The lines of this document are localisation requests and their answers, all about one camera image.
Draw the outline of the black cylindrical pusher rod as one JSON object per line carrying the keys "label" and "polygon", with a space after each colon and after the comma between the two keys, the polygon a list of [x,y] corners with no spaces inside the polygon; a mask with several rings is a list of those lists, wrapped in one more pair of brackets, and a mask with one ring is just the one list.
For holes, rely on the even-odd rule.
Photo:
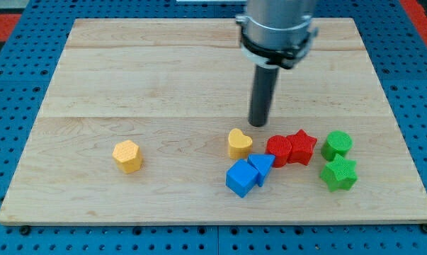
{"label": "black cylindrical pusher rod", "polygon": [[262,127],[268,121],[278,72],[278,68],[256,65],[248,116],[249,124],[254,127]]}

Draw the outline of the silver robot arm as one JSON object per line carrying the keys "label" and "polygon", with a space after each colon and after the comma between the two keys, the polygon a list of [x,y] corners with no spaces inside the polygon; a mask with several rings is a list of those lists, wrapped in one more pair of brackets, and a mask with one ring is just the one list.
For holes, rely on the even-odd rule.
{"label": "silver robot arm", "polygon": [[316,0],[248,0],[235,17],[240,46],[255,64],[248,122],[268,121],[280,69],[292,69],[310,51],[318,29],[310,29]]}

